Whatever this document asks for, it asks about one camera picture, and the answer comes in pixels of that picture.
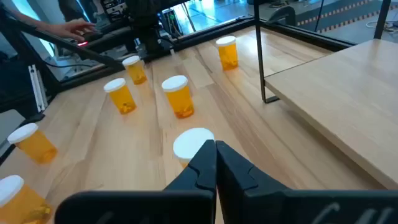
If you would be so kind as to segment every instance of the red light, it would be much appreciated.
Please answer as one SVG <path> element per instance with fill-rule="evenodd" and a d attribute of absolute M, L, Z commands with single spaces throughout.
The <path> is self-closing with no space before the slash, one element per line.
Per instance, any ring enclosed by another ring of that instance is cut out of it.
<path fill-rule="evenodd" d="M 80 43 L 80 44 L 77 44 L 79 47 L 81 47 L 81 46 L 84 46 L 84 45 L 86 45 L 86 44 L 88 44 L 88 42 L 86 41 L 86 42 L 83 42 L 83 43 Z"/>

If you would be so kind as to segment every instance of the wooden board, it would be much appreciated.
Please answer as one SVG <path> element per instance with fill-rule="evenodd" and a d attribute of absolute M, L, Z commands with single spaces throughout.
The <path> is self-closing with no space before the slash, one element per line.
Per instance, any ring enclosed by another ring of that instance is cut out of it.
<path fill-rule="evenodd" d="M 256 33 L 234 33 L 238 69 L 223 72 L 215 40 L 146 65 L 148 82 L 135 86 L 126 72 L 59 94 L 39 123 L 60 154 L 37 166 L 14 150 L 0 178 L 18 174 L 55 207 L 81 190 L 161 190 L 182 171 L 174 158 L 175 138 L 204 127 L 264 172 L 295 189 L 380 189 L 336 147 L 282 101 L 261 100 Z M 329 51 L 269 31 L 263 32 L 264 65 L 269 74 L 322 57 Z M 161 83 L 186 75 L 195 114 L 177 119 Z M 103 85 L 124 77 L 137 109 L 121 116 Z M 217 223 L 223 223 L 218 207 Z"/>
<path fill-rule="evenodd" d="M 370 40 L 266 78 L 282 98 L 389 189 L 398 188 L 398 45 Z"/>

